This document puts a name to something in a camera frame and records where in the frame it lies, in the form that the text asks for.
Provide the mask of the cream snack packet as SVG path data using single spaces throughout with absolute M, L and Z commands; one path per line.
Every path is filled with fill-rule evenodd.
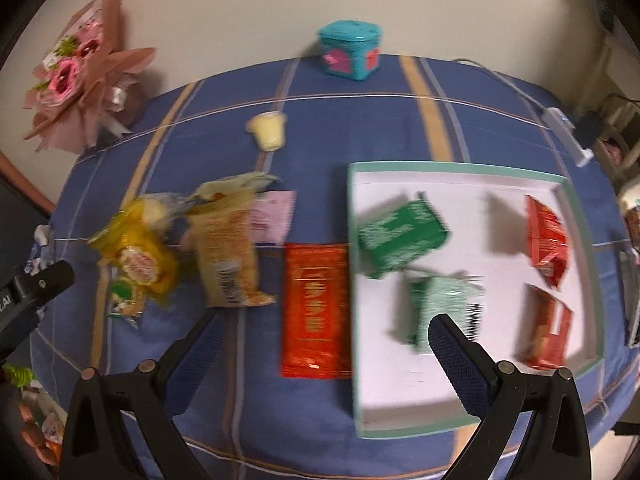
M 231 195 L 244 193 L 246 196 L 252 196 L 250 203 L 253 203 L 255 198 L 265 192 L 270 185 L 278 182 L 281 182 L 281 179 L 274 174 L 268 174 L 268 172 L 244 172 L 244 174 L 236 174 L 200 184 L 188 197 L 188 202 L 198 205 L 213 203 Z

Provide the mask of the beige bread packet with barcode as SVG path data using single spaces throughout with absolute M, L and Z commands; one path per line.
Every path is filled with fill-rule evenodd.
M 262 307 L 276 301 L 259 289 L 257 252 L 250 239 L 251 198 L 235 194 L 186 214 L 198 272 L 214 308 Z

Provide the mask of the dark green snack packet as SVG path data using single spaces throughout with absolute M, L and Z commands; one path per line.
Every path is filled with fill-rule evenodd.
M 450 231 L 424 192 L 358 228 L 368 275 L 377 280 L 441 248 Z

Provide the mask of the pink snack packet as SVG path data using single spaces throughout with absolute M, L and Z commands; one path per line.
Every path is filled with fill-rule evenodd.
M 250 239 L 255 244 L 281 246 L 290 232 L 295 209 L 294 191 L 268 191 L 250 208 Z

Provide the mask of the green cow cracker packet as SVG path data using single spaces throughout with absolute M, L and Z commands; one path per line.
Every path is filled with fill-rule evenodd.
M 141 286 L 134 284 L 126 276 L 118 276 L 111 284 L 109 318 L 119 318 L 134 330 L 140 327 L 146 296 Z

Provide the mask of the yellow soft bread packet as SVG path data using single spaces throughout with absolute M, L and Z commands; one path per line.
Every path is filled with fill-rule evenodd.
M 178 281 L 178 257 L 165 240 L 175 213 L 167 196 L 140 196 L 90 237 L 88 245 L 145 295 L 165 300 Z

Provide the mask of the white shelf unit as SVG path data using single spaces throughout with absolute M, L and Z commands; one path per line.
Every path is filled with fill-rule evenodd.
M 576 113 L 598 118 L 591 149 L 621 193 L 639 182 L 639 49 L 618 18 L 605 18 L 602 29 Z

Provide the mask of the red snack packet white label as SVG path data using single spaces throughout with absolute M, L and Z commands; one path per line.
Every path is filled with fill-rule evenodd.
M 546 284 L 559 290 L 568 268 L 568 238 L 559 217 L 533 196 L 525 197 L 527 255 Z

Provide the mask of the red gold-lettered cake packet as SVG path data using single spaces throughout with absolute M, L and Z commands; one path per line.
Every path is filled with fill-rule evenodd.
M 349 295 L 347 245 L 285 246 L 282 376 L 352 377 Z

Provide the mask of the crumpled blue white wrapper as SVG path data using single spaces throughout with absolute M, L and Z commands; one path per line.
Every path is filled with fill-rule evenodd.
M 40 224 L 35 228 L 34 244 L 26 261 L 24 272 L 35 275 L 54 263 L 54 233 L 50 226 Z

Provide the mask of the teal toy house box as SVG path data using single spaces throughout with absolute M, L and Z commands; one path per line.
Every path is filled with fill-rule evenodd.
M 380 66 L 380 26 L 355 20 L 338 20 L 318 30 L 324 71 L 333 76 L 362 81 Z

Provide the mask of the light green barcode packet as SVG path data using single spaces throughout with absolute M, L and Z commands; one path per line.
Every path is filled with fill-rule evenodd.
M 398 335 L 415 354 L 432 354 L 428 326 L 440 314 L 448 315 L 469 340 L 477 341 L 486 311 L 484 278 L 409 269 L 402 274 L 402 286 L 407 293 L 406 318 Z

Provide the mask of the pink paper flower bouquet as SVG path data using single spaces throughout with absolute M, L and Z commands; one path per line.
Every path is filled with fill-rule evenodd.
M 91 0 L 32 71 L 23 107 L 34 116 L 24 138 L 37 138 L 37 151 L 81 154 L 102 128 L 128 128 L 142 107 L 140 74 L 155 57 L 154 48 L 122 47 L 122 0 Z

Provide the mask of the blue plaid tablecloth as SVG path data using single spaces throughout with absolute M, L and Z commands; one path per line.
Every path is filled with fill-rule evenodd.
M 480 423 L 412 343 L 413 285 L 467 289 L 451 318 L 527 374 L 550 290 L 528 256 L 536 204 L 566 232 L 552 294 L 598 442 L 638 388 L 628 233 L 601 166 L 544 123 L 559 106 L 472 64 L 390 55 L 362 81 L 303 58 L 152 101 L 75 165 L 52 217 L 75 281 L 30 350 L 66 451 L 111 413 L 152 479 L 174 473 L 161 438 L 196 478 L 442 478 Z

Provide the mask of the dark red packet white stripe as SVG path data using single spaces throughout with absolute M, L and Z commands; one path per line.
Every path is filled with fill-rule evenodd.
M 573 311 L 562 300 L 534 285 L 527 286 L 527 300 L 534 316 L 524 364 L 534 370 L 563 367 Z

